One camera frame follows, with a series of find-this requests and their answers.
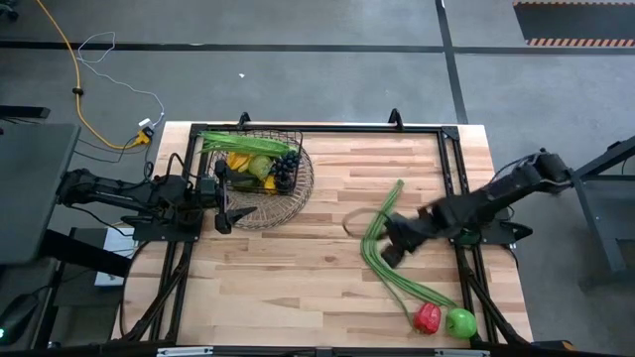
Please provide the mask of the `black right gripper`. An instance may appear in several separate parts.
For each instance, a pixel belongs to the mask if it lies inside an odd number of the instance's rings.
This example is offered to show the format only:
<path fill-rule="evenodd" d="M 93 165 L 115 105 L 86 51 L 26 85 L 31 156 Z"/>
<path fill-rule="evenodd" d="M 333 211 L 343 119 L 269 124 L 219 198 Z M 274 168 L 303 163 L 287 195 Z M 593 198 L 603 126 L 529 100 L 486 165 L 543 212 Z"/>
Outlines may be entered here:
<path fill-rule="evenodd" d="M 446 238 L 455 232 L 455 213 L 444 204 L 421 207 L 416 217 L 393 213 L 387 221 L 388 215 L 379 209 L 359 208 L 345 214 L 341 226 L 346 235 L 354 239 L 367 236 L 377 239 L 386 231 L 391 243 L 385 245 L 380 255 L 392 269 L 397 268 L 407 253 L 413 254 L 426 240 Z"/>

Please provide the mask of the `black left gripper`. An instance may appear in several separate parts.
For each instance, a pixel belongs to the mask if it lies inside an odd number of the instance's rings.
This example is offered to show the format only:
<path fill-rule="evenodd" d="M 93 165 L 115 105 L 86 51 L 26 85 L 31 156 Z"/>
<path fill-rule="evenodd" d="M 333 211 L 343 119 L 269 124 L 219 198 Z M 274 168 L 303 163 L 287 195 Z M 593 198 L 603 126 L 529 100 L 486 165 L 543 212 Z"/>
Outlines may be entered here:
<path fill-rule="evenodd" d="M 232 170 L 225 160 L 215 162 L 214 174 L 219 179 L 220 185 L 227 189 L 253 191 L 258 187 L 257 177 Z M 222 187 L 220 185 L 214 178 L 202 178 L 195 189 L 197 206 L 202 209 L 220 211 L 222 208 Z M 230 234 L 237 221 L 255 210 L 255 206 L 250 206 L 219 212 L 214 216 L 215 230 L 221 234 Z"/>

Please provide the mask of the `green long beans bundle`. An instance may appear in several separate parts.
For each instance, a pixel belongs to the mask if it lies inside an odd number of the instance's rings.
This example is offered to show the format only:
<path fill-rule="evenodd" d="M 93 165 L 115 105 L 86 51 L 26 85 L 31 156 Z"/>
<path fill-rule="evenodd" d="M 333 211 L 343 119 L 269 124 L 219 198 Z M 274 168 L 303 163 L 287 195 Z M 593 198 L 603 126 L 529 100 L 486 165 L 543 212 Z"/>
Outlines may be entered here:
<path fill-rule="evenodd" d="M 388 214 L 392 212 L 396 201 L 401 195 L 404 182 L 398 179 L 392 189 L 387 194 L 383 203 L 378 210 L 372 210 L 374 214 L 365 233 L 360 240 L 360 254 L 366 266 L 379 279 L 387 290 L 393 302 L 399 307 L 406 316 L 408 323 L 414 327 L 412 314 L 404 304 L 401 293 L 420 300 L 422 302 L 431 302 L 433 304 L 444 306 L 448 309 L 457 307 L 457 304 L 449 297 L 429 288 L 420 283 L 411 281 L 401 274 L 397 273 L 393 268 L 380 257 L 378 250 L 378 240 L 380 236 L 380 228 L 384 223 L 388 222 Z"/>

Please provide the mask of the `green lettuce leaf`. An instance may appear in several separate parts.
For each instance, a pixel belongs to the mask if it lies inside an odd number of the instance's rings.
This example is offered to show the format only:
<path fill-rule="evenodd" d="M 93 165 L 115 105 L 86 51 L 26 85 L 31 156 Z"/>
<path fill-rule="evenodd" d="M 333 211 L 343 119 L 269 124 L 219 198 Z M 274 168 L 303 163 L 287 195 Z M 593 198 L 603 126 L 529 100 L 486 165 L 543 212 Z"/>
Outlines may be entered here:
<path fill-rule="evenodd" d="M 245 135 L 233 135 L 223 132 L 204 131 L 197 134 L 202 139 L 203 153 L 233 152 L 237 154 L 281 157 L 288 153 L 297 153 L 300 149 L 284 142 Z"/>

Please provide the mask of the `dark grape bunch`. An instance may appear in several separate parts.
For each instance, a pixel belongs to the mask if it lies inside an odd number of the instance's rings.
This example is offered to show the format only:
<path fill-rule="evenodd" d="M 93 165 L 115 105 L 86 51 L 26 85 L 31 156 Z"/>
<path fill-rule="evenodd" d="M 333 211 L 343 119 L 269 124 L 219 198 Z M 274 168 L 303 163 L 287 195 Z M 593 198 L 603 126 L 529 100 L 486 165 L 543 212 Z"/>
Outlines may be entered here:
<path fill-rule="evenodd" d="M 297 170 L 300 162 L 300 154 L 290 151 L 276 158 L 270 170 L 274 176 L 274 184 L 277 190 L 290 192 L 294 186 Z"/>

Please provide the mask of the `red bell pepper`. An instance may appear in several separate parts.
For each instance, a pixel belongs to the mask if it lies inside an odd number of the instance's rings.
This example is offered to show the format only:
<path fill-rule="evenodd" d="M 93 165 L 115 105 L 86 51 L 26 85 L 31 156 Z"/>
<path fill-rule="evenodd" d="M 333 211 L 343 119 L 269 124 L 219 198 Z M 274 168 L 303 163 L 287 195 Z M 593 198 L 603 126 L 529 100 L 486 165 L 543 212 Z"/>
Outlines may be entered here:
<path fill-rule="evenodd" d="M 442 312 L 434 303 L 426 302 L 413 315 L 413 327 L 424 334 L 435 334 L 441 325 Z"/>

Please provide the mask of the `green apple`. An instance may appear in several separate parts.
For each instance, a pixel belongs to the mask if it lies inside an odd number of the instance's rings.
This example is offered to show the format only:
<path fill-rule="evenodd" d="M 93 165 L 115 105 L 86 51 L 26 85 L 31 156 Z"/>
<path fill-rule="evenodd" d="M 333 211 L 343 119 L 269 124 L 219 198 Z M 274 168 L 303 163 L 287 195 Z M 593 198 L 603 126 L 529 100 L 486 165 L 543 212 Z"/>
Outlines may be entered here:
<path fill-rule="evenodd" d="M 458 339 L 469 339 L 477 333 L 477 322 L 472 312 L 463 308 L 452 308 L 445 316 L 445 331 Z"/>

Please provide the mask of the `grey desk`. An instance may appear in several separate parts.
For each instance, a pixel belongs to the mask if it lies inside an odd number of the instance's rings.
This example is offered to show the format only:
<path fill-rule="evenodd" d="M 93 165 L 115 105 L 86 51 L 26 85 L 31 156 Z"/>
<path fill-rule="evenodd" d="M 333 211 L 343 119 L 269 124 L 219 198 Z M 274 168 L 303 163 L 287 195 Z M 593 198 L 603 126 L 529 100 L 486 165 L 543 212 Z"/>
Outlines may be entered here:
<path fill-rule="evenodd" d="M 80 128 L 0 125 L 0 265 L 36 259 Z"/>

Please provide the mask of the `black computer mouse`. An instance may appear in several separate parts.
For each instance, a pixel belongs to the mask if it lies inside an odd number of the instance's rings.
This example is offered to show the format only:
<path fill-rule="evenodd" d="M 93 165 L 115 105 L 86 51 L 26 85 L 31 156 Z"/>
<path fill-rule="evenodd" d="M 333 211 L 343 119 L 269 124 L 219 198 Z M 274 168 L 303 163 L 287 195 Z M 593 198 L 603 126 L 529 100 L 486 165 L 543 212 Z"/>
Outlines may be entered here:
<path fill-rule="evenodd" d="M 10 345 L 21 338 L 38 305 L 34 294 L 18 295 L 7 305 L 0 313 L 0 345 Z"/>

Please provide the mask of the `hazard striped floor mat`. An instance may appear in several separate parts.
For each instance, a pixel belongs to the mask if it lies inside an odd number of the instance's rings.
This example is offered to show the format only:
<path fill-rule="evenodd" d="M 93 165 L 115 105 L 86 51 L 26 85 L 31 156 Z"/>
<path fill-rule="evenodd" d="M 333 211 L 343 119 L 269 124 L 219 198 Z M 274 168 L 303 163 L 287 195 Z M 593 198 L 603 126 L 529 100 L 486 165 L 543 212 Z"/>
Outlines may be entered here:
<path fill-rule="evenodd" d="M 635 1 L 518 0 L 513 9 L 531 47 L 635 48 Z"/>

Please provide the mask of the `black aluminium table frame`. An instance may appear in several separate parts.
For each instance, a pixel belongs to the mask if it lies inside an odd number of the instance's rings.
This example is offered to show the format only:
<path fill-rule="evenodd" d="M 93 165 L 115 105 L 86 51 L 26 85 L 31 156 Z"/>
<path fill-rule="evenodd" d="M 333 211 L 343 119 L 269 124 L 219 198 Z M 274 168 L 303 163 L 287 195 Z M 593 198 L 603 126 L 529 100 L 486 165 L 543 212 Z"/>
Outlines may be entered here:
<path fill-rule="evenodd" d="M 376 208 L 394 183 L 405 215 L 445 194 L 445 175 L 470 188 L 493 175 L 485 130 L 461 125 L 461 164 L 441 157 L 441 125 L 308 123 L 313 193 L 289 222 L 261 231 L 215 231 L 195 242 L 178 327 L 181 345 L 461 347 L 439 331 L 414 332 L 362 260 L 343 216 Z"/>

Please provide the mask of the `black desk frame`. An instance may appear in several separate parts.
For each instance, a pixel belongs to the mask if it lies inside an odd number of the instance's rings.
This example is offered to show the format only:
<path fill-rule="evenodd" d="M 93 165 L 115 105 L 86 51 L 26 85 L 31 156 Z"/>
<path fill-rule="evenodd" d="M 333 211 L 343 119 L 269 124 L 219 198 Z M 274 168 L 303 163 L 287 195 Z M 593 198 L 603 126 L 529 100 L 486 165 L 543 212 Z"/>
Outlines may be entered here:
<path fill-rule="evenodd" d="M 617 141 L 579 168 L 569 168 L 571 184 L 590 235 L 606 267 L 582 279 L 584 291 L 635 286 L 635 173 L 611 170 L 635 164 L 635 136 Z"/>

